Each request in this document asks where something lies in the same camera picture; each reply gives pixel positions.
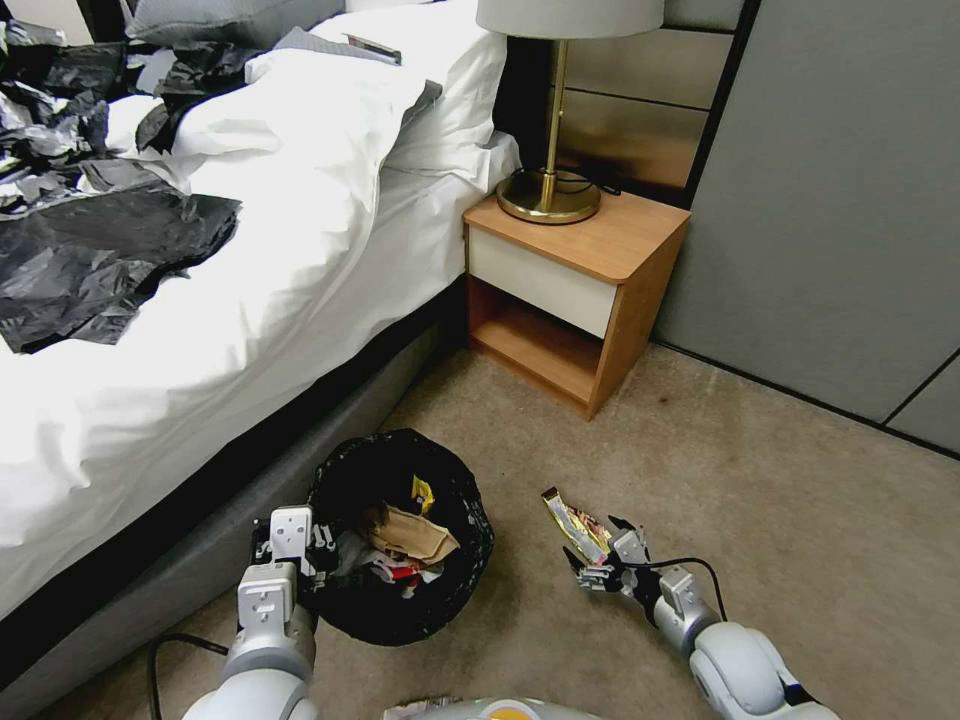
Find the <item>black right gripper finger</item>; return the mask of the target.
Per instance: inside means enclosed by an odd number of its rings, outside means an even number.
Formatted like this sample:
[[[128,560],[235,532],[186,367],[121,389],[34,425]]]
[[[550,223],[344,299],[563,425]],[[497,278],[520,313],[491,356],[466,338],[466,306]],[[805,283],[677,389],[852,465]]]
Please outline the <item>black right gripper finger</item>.
[[[562,550],[579,587],[603,593],[622,591],[622,571],[616,565],[588,565],[568,547],[564,546]]]
[[[628,520],[609,515],[612,531],[611,551],[620,561],[647,561],[648,548],[642,526],[636,527]]]

